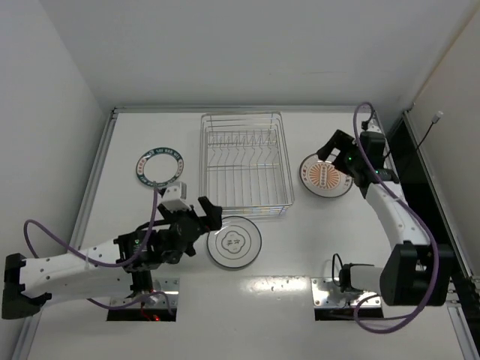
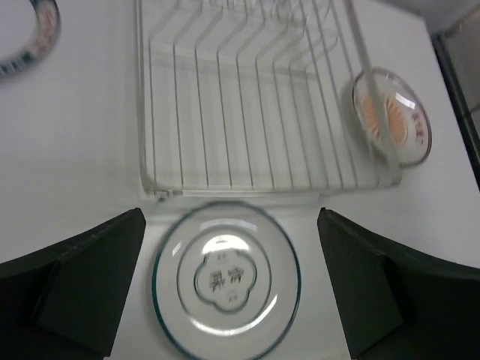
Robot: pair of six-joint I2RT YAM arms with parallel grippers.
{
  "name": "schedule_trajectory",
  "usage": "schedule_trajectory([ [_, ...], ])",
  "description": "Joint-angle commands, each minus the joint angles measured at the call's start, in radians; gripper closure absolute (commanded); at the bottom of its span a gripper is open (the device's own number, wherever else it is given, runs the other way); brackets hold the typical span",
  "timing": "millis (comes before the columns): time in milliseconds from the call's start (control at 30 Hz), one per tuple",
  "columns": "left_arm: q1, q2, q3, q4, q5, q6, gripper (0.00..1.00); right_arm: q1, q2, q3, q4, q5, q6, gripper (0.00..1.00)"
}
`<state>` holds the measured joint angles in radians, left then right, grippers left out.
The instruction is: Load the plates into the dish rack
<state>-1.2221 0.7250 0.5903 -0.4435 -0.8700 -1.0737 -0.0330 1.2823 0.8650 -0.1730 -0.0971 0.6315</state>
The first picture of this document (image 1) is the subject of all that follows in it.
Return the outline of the orange patterned white plate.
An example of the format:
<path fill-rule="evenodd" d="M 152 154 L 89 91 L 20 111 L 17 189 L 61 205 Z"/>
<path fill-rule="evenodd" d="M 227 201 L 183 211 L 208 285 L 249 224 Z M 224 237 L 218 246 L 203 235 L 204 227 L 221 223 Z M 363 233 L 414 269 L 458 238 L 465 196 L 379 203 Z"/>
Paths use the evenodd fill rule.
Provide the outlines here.
<path fill-rule="evenodd" d="M 353 179 L 333 166 L 336 154 L 320 160 L 316 154 L 308 155 L 299 166 L 299 178 L 312 194 L 322 198 L 338 198 L 347 194 L 353 186 Z"/>

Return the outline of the black rimmed white plate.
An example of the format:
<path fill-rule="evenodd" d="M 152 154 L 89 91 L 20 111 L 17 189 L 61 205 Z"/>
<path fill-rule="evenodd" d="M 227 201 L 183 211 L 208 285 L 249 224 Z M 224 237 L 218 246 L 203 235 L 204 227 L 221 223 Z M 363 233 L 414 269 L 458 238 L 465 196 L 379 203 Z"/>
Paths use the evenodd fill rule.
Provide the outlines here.
<path fill-rule="evenodd" d="M 221 268 L 239 270 L 248 267 L 259 256 L 263 238 L 258 226 L 246 217 L 223 218 L 219 230 L 206 238 L 206 249 L 211 260 Z"/>

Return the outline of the green rimmed white plate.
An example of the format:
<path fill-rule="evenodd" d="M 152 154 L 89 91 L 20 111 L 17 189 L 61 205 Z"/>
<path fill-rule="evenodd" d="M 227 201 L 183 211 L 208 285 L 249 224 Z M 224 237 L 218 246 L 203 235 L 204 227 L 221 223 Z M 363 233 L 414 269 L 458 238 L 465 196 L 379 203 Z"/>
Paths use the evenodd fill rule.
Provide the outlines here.
<path fill-rule="evenodd" d="M 168 156 L 175 160 L 176 168 L 172 175 L 164 180 L 154 180 L 151 176 L 148 177 L 146 175 L 146 165 L 147 163 L 154 157 L 157 156 Z M 177 181 L 181 174 L 183 173 L 183 169 L 185 167 L 185 160 L 182 155 L 173 148 L 169 147 L 158 147 L 148 150 L 145 154 L 143 154 L 136 163 L 136 177 L 137 179 L 145 186 L 153 188 L 157 186 L 158 188 L 164 188 L 167 185 L 172 184 L 173 182 Z"/>

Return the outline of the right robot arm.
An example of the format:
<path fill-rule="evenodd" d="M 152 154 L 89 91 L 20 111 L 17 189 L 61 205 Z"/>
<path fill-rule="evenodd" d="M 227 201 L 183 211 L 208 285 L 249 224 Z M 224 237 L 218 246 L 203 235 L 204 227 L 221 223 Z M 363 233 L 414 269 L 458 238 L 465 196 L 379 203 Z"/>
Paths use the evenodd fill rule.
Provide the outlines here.
<path fill-rule="evenodd" d="M 386 138 L 378 131 L 363 131 L 354 139 L 336 130 L 316 155 L 327 159 L 334 150 L 332 164 L 352 177 L 363 198 L 375 211 L 391 245 L 383 267 L 348 263 L 339 272 L 343 292 L 377 293 L 389 306 L 428 306 L 445 303 L 455 252 L 447 244 L 434 244 L 433 237 L 410 211 L 404 208 L 397 174 L 383 160 Z"/>

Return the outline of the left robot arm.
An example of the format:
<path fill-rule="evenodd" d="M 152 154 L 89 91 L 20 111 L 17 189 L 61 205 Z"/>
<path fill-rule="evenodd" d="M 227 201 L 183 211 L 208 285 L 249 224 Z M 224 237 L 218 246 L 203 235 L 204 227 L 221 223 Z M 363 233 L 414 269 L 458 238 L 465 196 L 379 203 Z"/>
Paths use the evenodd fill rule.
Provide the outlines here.
<path fill-rule="evenodd" d="M 84 250 L 44 258 L 21 253 L 7 256 L 4 267 L 1 317 L 17 320 L 38 314 L 46 305 L 70 300 L 126 297 L 117 311 L 147 304 L 168 295 L 155 289 L 152 271 L 163 264 L 175 265 L 183 255 L 192 257 L 195 242 L 204 234 L 222 227 L 223 209 L 201 196 L 204 214 L 181 199 L 155 202 L 147 223 Z"/>

